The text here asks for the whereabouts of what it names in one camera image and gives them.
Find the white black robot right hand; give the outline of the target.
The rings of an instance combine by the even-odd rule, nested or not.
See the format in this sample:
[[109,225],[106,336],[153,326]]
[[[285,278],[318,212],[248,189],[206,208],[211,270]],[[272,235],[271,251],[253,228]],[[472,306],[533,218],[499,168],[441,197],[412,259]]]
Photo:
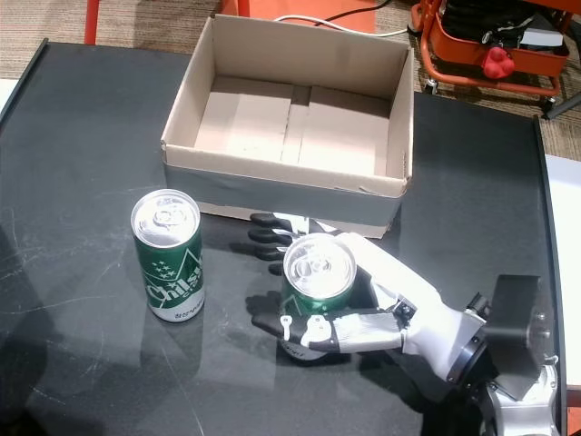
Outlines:
[[485,320],[446,305],[426,279],[368,238],[286,213],[253,213],[257,258],[282,279],[274,312],[251,322],[293,358],[399,350],[459,383],[478,358]]

